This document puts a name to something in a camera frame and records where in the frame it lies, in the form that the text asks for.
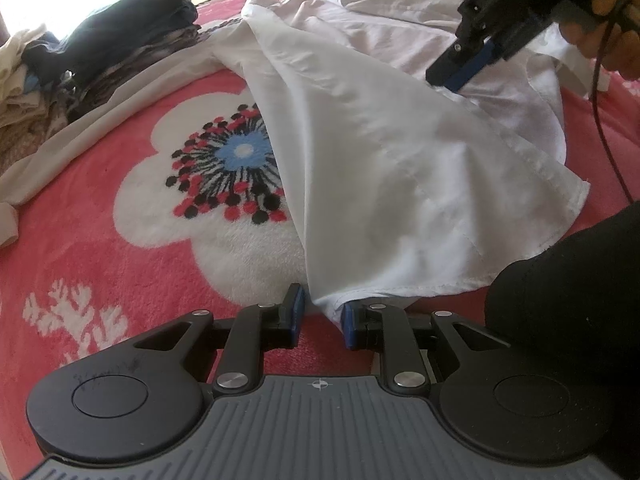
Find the person black sleeve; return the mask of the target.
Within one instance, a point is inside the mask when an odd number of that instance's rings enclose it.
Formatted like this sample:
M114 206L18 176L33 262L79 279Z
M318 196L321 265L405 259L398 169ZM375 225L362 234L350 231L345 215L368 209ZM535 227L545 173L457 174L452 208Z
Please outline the person black sleeve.
M597 407L602 460L639 475L639 206L507 266L489 333L574 378Z

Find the cream folded clothes stack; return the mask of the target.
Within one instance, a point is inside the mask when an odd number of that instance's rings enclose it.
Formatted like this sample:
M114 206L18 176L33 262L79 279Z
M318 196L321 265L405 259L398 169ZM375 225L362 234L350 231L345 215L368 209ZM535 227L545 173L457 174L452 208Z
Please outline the cream folded clothes stack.
M65 100L29 73L23 54L47 29L40 26L9 36L1 46L1 173L34 154L68 124Z

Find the dark folded clothes stack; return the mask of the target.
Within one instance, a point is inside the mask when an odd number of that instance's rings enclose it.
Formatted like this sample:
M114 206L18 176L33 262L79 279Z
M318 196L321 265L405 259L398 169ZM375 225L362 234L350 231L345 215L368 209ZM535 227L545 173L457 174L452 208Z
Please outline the dark folded clothes stack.
M191 0L117 0L91 14L63 40L48 32L22 61L43 87L61 89L68 119L105 104L151 65L201 39Z

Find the white shirt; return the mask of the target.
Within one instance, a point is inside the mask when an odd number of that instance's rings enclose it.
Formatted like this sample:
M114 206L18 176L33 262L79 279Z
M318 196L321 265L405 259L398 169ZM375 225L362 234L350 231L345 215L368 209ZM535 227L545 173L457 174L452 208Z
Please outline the white shirt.
M246 0L240 16L165 58L1 179L1 241L17 208L138 110L210 74L165 114L152 156L113 205L121 238L186 242L235 304L292 282L332 320L344 302L454 295L540 254L589 193L565 166L557 36L491 67L464 96L421 77L454 28L454 0Z

